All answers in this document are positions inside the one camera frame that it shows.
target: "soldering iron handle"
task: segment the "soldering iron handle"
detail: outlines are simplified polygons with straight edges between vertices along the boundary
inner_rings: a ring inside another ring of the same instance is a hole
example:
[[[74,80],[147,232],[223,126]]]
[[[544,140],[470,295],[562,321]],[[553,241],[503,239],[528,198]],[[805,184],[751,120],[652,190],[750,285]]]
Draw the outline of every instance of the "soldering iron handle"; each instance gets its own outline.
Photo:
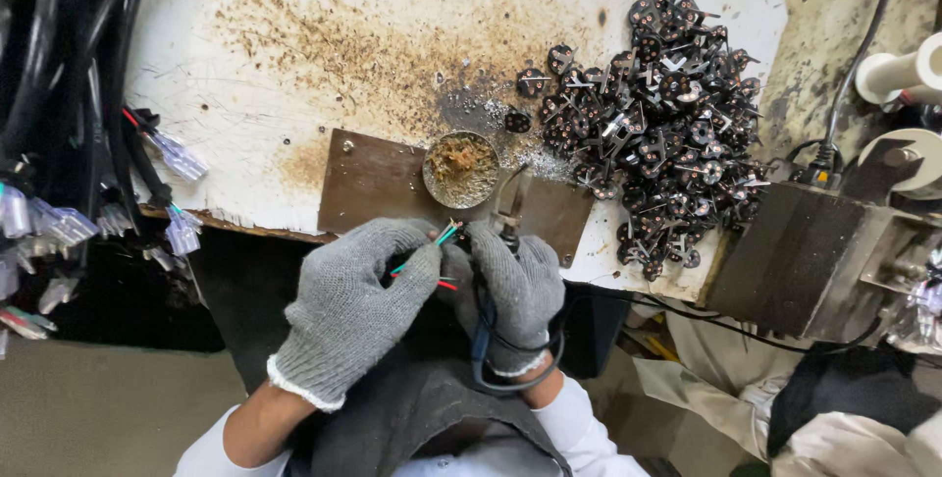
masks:
[[[520,236],[517,235],[517,229],[505,223],[504,230],[500,232],[500,239],[511,250],[513,257],[519,260],[520,254],[517,253],[520,251]]]

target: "white workbench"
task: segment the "white workbench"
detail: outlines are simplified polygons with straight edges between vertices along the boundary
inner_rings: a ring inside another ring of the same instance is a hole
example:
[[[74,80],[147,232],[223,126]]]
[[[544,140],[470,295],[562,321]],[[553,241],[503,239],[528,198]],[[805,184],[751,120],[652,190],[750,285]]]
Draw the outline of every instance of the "white workbench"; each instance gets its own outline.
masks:
[[[478,69],[512,78],[526,59],[544,69],[549,43],[559,40],[579,48],[584,66],[605,63],[628,47],[633,1],[144,0],[128,99],[161,114],[164,132],[211,166],[187,185],[157,163],[178,206],[243,227],[317,234],[331,128],[426,144],[445,129],[435,72],[444,72],[445,85],[474,83]],[[746,75],[768,74],[784,0],[696,1],[723,15],[718,23],[729,27],[732,47],[762,61]],[[512,96],[492,94],[497,103]],[[626,214],[617,201],[595,204],[562,275],[695,300],[717,237],[698,245],[700,268],[668,263],[649,285],[638,265],[615,258],[615,229]]]

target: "white sleeve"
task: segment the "white sleeve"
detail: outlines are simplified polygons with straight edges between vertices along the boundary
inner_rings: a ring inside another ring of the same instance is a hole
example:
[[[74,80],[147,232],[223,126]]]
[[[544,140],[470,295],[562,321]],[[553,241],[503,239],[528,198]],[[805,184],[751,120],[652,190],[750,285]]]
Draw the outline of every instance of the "white sleeve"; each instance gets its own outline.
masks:
[[[936,477],[940,467],[942,412],[909,436],[865,417],[839,412],[818,415],[793,433],[771,461],[777,477]]]
[[[634,457],[618,454],[576,380],[566,377],[556,399],[533,413],[577,477],[649,477]]]
[[[193,442],[180,457],[174,477],[281,477],[291,458],[289,450],[258,468],[242,468],[229,460],[222,447],[222,428],[236,409],[238,405],[229,409],[209,431]]]

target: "screw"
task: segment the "screw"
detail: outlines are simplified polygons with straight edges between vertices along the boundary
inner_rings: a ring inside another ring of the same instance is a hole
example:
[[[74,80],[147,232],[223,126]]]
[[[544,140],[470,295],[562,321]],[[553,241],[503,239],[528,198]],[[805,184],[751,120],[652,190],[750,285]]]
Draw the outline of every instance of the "screw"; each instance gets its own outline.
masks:
[[[912,162],[918,157],[919,155],[913,150],[907,148],[893,148],[884,154],[884,164],[896,168],[907,162]]]

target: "power cord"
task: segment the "power cord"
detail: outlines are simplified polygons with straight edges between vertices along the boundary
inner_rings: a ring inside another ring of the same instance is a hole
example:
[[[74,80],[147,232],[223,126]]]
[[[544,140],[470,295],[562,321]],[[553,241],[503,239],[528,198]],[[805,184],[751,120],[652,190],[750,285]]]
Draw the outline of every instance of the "power cord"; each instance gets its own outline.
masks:
[[[888,2],[889,0],[877,1],[877,8],[873,12],[873,19],[870,21],[870,26],[866,29],[864,40],[860,42],[860,48],[857,49],[857,54],[854,56],[854,61],[851,62],[851,68],[848,69],[847,75],[844,77],[844,81],[841,82],[840,89],[837,90],[837,95],[834,97],[834,103],[831,105],[831,115],[830,119],[828,120],[827,132],[824,135],[824,139],[818,146],[818,156],[814,161],[812,161],[812,167],[816,167],[820,170],[831,169],[831,153],[834,149],[834,134],[835,130],[837,129],[837,116],[840,114],[840,103],[847,94],[847,90],[851,85],[851,81],[854,80],[854,73],[857,71],[857,66],[860,65],[860,62],[864,60],[866,49],[869,48],[870,43],[877,34],[877,28],[880,27],[880,21],[883,20],[884,13],[887,11]]]
[[[569,321],[569,316],[573,312],[574,307],[576,306],[576,304],[580,303],[581,301],[585,299],[592,299],[593,297],[602,297],[606,299],[618,300],[618,301],[627,302],[627,303],[635,303],[635,304],[645,305],[649,307],[665,309],[667,311],[676,313],[677,315],[684,318],[689,318],[692,320],[700,320],[701,322],[708,322],[710,324],[714,324],[721,328],[725,328],[726,330],[736,332],[737,334],[742,334],[744,336],[747,336],[749,339],[754,339],[760,343],[767,344],[774,348],[778,348],[781,350],[794,351],[794,352],[801,353],[804,355],[831,355],[834,353],[841,353],[842,351],[851,350],[854,347],[858,346],[860,343],[864,342],[867,338],[872,336],[873,333],[877,331],[877,328],[880,327],[880,323],[882,321],[882,319],[879,316],[874,317],[873,321],[870,323],[868,327],[866,327],[866,329],[864,330],[862,334],[860,334],[860,336],[838,346],[835,349],[826,350],[826,351],[809,351],[804,348],[799,348],[799,347],[794,347],[794,346],[789,346],[782,343],[778,343],[771,339],[761,338],[760,336],[752,334],[751,332],[746,332],[745,330],[742,330],[741,328],[737,328],[736,326],[726,324],[725,322],[720,322],[717,320],[717,318],[724,317],[724,315],[722,314],[695,315],[695,314],[677,309],[673,307],[672,305],[668,304],[667,302],[663,302],[655,297],[651,297],[648,295],[642,295],[642,296],[644,297],[644,299],[651,302],[642,302],[637,299],[627,299],[627,298],[616,296],[616,295],[604,295],[604,294],[581,295],[579,297],[575,297],[569,303],[569,305],[567,305],[564,308],[562,315],[559,317],[559,329],[553,334],[553,337],[550,338],[546,344],[539,347],[533,347],[533,348],[517,346],[517,345],[514,345],[509,340],[503,338],[500,332],[498,332],[497,328],[495,327],[497,325],[497,311],[495,309],[488,310],[486,306],[480,305],[480,301],[478,301],[477,313],[479,315],[478,318],[480,319],[480,322],[481,322],[480,326],[484,330],[484,334],[482,336],[481,332],[478,332],[478,335],[476,336],[476,339],[475,339],[474,347],[472,348],[472,362],[471,363],[472,363],[472,370],[474,373],[475,383],[477,383],[478,385],[482,387],[489,388],[491,390],[497,390],[497,391],[503,391],[503,392],[515,392],[515,391],[520,391],[520,390],[526,390],[530,387],[536,387],[537,385],[540,385],[543,382],[543,380],[545,380],[549,376],[549,374],[559,365],[559,361],[562,358],[562,353],[565,350],[566,323]],[[496,385],[496,384],[492,384],[485,381],[484,376],[483,376],[484,357],[487,355],[487,346],[488,346],[490,338],[493,338],[497,342],[497,344],[499,344],[500,346],[504,348],[507,348],[508,350],[514,350],[514,351],[525,352],[525,353],[543,352],[543,350],[553,347],[556,343],[559,343],[559,347],[553,356],[553,363],[539,377],[529,382],[526,382],[524,384]]]
[[[677,313],[677,315],[679,315],[679,316],[681,316],[681,317],[692,318],[692,319],[694,319],[694,320],[702,320],[702,321],[704,321],[704,322],[709,322],[710,324],[715,324],[715,325],[717,325],[717,326],[720,326],[721,328],[725,328],[725,329],[727,329],[727,330],[731,330],[731,331],[733,331],[733,332],[736,332],[737,334],[743,334],[744,336],[747,336],[748,338],[751,338],[751,339],[755,339],[756,341],[759,341],[760,343],[765,343],[765,344],[767,344],[767,345],[769,345],[769,346],[773,346],[773,347],[775,347],[775,348],[780,348],[780,349],[782,349],[782,350],[796,351],[797,353],[803,353],[803,354],[805,354],[805,355],[830,355],[830,354],[832,354],[832,353],[841,353],[842,351],[850,350],[850,349],[854,348],[855,346],[859,345],[860,343],[864,342],[864,341],[865,341],[867,338],[869,338],[870,336],[872,336],[873,333],[877,331],[877,328],[880,327],[880,322],[883,321],[879,316],[874,317],[874,318],[873,318],[873,321],[870,323],[870,326],[866,327],[866,329],[864,330],[864,332],[863,332],[862,334],[860,334],[860,335],[857,336],[856,338],[854,338],[854,339],[852,339],[852,340],[850,340],[850,341],[848,341],[848,342],[846,342],[846,343],[840,345],[838,348],[835,348],[835,349],[833,349],[833,350],[828,350],[828,351],[808,351],[808,350],[806,350],[806,349],[804,349],[804,348],[798,348],[798,347],[795,347],[795,346],[788,346],[788,345],[785,345],[785,344],[782,344],[782,343],[777,343],[777,342],[775,342],[775,341],[773,341],[773,340],[771,340],[771,339],[760,338],[759,336],[757,336],[757,335],[755,335],[755,334],[752,334],[752,333],[750,333],[750,332],[746,332],[745,330],[742,330],[741,328],[737,328],[736,326],[732,326],[732,325],[730,325],[730,324],[726,324],[725,322],[719,322],[718,320],[713,320],[712,318],[704,318],[703,316],[698,316],[698,315],[689,314],[689,313],[687,313],[687,312],[685,312],[685,311],[683,311],[683,310],[676,309],[676,308],[674,308],[672,305],[669,305],[669,304],[666,303],[666,302],[662,302],[662,301],[660,301],[659,299],[656,299],[656,298],[654,298],[654,297],[649,297],[649,296],[647,296],[647,295],[644,295],[644,298],[647,299],[647,300],[649,300],[649,301],[652,301],[653,303],[640,302],[640,301],[628,300],[628,299],[625,299],[625,301],[626,301],[626,302],[639,303],[639,304],[642,304],[642,305],[648,305],[648,306],[653,306],[653,307],[661,307],[661,308],[664,308],[664,309],[666,309],[666,310],[668,310],[668,311],[672,311],[672,312],[674,312],[674,313]]]

